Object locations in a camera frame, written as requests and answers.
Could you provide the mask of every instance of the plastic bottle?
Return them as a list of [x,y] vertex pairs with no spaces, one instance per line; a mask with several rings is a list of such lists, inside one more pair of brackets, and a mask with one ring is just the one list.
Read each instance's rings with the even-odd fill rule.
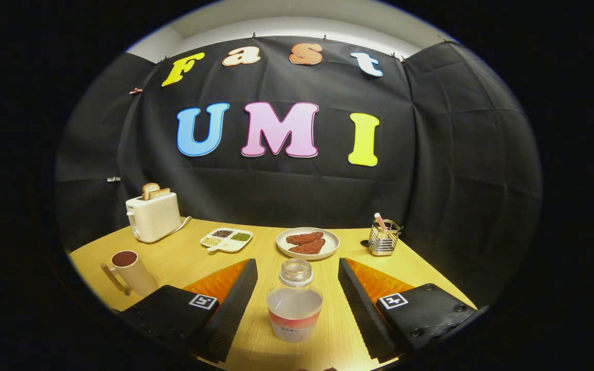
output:
[[296,343],[313,335],[322,295],[311,286],[313,271],[304,259],[288,259],[281,265],[281,284],[267,294],[267,307],[274,333]]

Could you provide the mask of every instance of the toaster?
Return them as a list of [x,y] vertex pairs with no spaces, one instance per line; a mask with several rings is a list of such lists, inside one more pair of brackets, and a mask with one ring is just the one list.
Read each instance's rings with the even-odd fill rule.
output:
[[151,244],[180,227],[177,195],[171,192],[156,199],[136,197],[126,200],[127,217],[134,238]]

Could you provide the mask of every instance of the mug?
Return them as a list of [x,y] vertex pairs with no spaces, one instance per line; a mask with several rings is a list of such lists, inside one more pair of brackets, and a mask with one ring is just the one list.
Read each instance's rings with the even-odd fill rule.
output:
[[113,254],[111,256],[111,265],[113,265],[113,268],[101,263],[100,267],[104,274],[109,277],[111,283],[123,293],[125,293],[125,289],[114,275],[120,275],[139,296],[149,296],[158,289],[155,279],[146,270],[141,259],[139,259],[139,255],[134,251],[123,250]]

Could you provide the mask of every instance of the sausage patty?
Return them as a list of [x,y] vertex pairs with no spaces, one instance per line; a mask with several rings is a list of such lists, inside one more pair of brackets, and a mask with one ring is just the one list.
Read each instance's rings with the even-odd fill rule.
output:
[[318,254],[320,253],[320,249],[325,244],[324,238],[319,238],[315,241],[311,241],[307,244],[295,246],[290,249],[290,251],[295,252],[297,254]]
[[313,242],[318,238],[322,238],[322,234],[322,232],[313,232],[307,234],[289,235],[288,237],[286,237],[286,242],[288,242],[288,244],[293,245],[303,245],[309,242]]

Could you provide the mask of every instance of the pink letter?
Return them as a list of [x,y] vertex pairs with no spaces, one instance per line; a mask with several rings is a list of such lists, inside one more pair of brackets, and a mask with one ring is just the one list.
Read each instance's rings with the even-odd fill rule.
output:
[[244,107],[249,112],[249,137],[247,145],[242,148],[246,157],[258,157],[265,154],[261,144],[264,134],[269,149],[278,155],[283,144],[290,137],[290,145],[286,154],[291,157],[315,157],[318,149],[313,145],[313,119],[318,106],[313,103],[295,103],[283,121],[279,121],[270,103],[249,103]]

